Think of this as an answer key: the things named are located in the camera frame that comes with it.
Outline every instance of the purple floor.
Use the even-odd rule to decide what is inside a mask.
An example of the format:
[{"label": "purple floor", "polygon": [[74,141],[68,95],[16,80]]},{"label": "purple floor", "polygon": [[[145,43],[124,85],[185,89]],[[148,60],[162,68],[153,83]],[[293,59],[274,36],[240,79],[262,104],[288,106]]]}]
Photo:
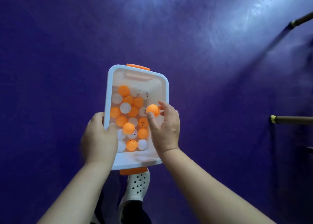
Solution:
[{"label": "purple floor", "polygon": [[[312,0],[0,0],[2,223],[34,223],[82,163],[104,110],[106,75],[133,63],[164,74],[180,147],[278,223],[311,223],[313,21],[283,32]],[[152,223],[198,223],[163,165],[150,168]],[[112,220],[118,174],[105,184]]]}]

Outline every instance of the person's left hand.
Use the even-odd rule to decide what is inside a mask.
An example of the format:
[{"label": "person's left hand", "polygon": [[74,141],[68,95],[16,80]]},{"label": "person's left hand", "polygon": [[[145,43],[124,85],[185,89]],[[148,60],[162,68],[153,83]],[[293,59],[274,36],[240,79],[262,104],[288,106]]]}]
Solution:
[{"label": "person's left hand", "polygon": [[111,169],[118,147],[117,129],[111,124],[105,131],[103,121],[104,112],[94,114],[81,138],[81,148],[86,164],[103,163]]}]

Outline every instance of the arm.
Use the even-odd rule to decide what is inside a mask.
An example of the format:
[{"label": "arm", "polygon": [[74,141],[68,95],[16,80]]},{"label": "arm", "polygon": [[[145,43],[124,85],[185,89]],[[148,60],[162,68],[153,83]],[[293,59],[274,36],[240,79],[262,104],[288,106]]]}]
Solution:
[{"label": "arm", "polygon": [[274,223],[259,210],[210,176],[178,148],[180,120],[178,111],[162,101],[164,123],[158,126],[148,113],[153,144],[185,195],[198,219],[205,224]]},{"label": "arm", "polygon": [[112,125],[105,131],[103,116],[103,112],[96,113],[82,137],[85,165],[37,224],[90,223],[117,152],[116,128]]}]

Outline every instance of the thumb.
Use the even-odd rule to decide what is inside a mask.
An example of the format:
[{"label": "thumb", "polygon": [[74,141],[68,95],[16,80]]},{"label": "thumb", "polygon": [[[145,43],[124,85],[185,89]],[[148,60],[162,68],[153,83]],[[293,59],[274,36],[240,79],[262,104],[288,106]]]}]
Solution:
[{"label": "thumb", "polygon": [[114,123],[111,123],[106,132],[117,134],[117,126]]},{"label": "thumb", "polygon": [[156,123],[156,118],[152,112],[147,113],[149,127],[152,130],[160,129],[160,126]]}]

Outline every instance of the translucent container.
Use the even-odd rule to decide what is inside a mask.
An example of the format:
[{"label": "translucent container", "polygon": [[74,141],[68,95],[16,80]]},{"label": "translucent container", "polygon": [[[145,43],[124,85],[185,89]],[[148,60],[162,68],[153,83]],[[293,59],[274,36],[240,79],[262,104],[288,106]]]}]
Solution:
[{"label": "translucent container", "polygon": [[[111,102],[112,94],[117,93],[118,87],[126,85],[130,89],[137,88],[148,92],[148,98],[144,100],[144,107],[150,104],[158,105],[158,100],[169,102],[169,85],[167,78],[156,72],[151,72],[149,68],[127,64],[114,65],[108,72],[108,80],[106,87],[105,110],[104,110],[104,128],[107,130],[111,123],[115,123],[115,119],[110,117],[111,107],[116,106]],[[164,117],[159,115],[157,123],[161,125]],[[112,170],[124,170],[138,167],[146,167],[161,164],[152,140],[151,133],[147,138],[148,146],[145,150],[135,150],[133,152],[119,152],[115,156]]]}]

